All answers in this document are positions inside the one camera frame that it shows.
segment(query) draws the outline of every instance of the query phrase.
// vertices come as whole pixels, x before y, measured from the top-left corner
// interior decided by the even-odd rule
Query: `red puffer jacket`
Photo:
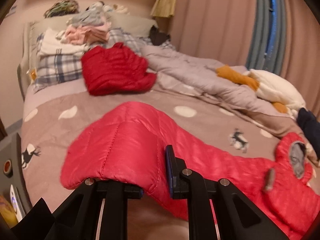
[[[61,171],[61,183],[72,189],[87,178],[113,179],[139,185],[175,216],[188,219],[185,200],[172,200],[166,180],[164,149],[172,144],[176,157],[204,178],[230,179],[291,240],[300,239],[320,210],[320,197],[299,180],[289,164],[291,145],[302,139],[286,135],[277,146],[276,162],[243,158],[207,145],[152,106],[121,104],[87,127],[72,143]],[[265,175],[276,172],[272,190],[263,192]]]
[[[97,46],[81,58],[82,75],[91,95],[103,96],[122,91],[151,89],[156,74],[146,73],[148,62],[122,42],[111,49]]]

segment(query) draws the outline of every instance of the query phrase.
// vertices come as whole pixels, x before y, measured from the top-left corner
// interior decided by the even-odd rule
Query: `plaid pillow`
[[[96,43],[90,46],[102,46],[105,49],[111,48],[117,42],[123,42],[133,52],[141,56],[140,49],[146,45],[152,45],[148,37],[136,38],[130,33],[126,33],[122,28],[114,28],[109,31],[110,38],[107,43]],[[37,38],[37,51],[39,52],[44,34]],[[160,45],[162,48],[174,49],[169,40]],[[35,92],[59,83],[82,78],[81,58],[74,55],[57,54],[54,56],[41,57],[37,66],[37,78],[35,80]]]
[[[94,48],[95,46],[101,46],[105,49],[111,48],[114,44],[117,42],[123,42],[124,45],[129,47],[134,53],[137,55],[141,56],[141,48],[146,45],[152,45],[151,39],[148,37],[134,37],[130,33],[125,32],[122,28],[114,28],[109,31],[110,38],[108,43],[96,43],[91,46],[91,49]],[[162,48],[167,48],[167,49],[173,49],[175,50],[175,47],[170,43],[169,40],[166,42],[162,43],[160,45]]]
[[[35,92],[52,85],[82,78],[79,57],[59,54],[40,59],[35,80]]]

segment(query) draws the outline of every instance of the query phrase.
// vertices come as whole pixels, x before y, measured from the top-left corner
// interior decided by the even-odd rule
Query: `reindeer print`
[[[229,135],[229,141],[230,141],[230,144],[233,145],[237,150],[242,150],[243,153],[247,153],[249,143],[242,136],[243,134],[244,133],[240,132],[239,129],[235,129],[235,132]]]
[[[35,148],[32,144],[28,144],[26,150],[21,153],[21,164],[22,164],[22,168],[26,169],[29,166],[29,163],[31,161],[31,158],[33,156],[40,156],[40,150],[39,148]]]

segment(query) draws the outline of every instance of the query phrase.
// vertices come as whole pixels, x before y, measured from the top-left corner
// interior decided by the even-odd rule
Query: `brown bedsheet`
[[[274,160],[273,152],[279,139],[265,131],[262,125],[258,127],[252,123],[250,118],[239,118],[215,105],[219,103],[214,98],[209,98],[208,103],[196,97],[167,92],[157,86],[144,94],[92,97],[88,92],[82,92],[38,106],[23,122],[22,151],[28,148],[37,153],[32,152],[31,158],[24,160],[27,163],[23,169],[33,205],[42,197],[53,212],[68,197],[71,191],[63,188],[59,181],[68,146],[86,126],[127,101],[154,106],[205,143],[233,155]],[[237,149],[241,146],[239,142],[231,145],[236,129],[243,133],[242,139],[249,144],[246,150]],[[319,193],[319,179],[313,178],[310,185]],[[168,239],[187,239],[187,228],[187,222],[173,218],[148,197],[141,201],[129,201],[129,239],[163,239],[164,236]]]

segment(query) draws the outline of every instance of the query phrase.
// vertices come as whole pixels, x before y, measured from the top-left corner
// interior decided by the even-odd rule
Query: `beige curtain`
[[[303,0],[285,0],[287,41],[281,76],[320,120],[320,25]]]
[[[256,0],[177,0],[172,43],[194,57],[245,65],[255,14]]]

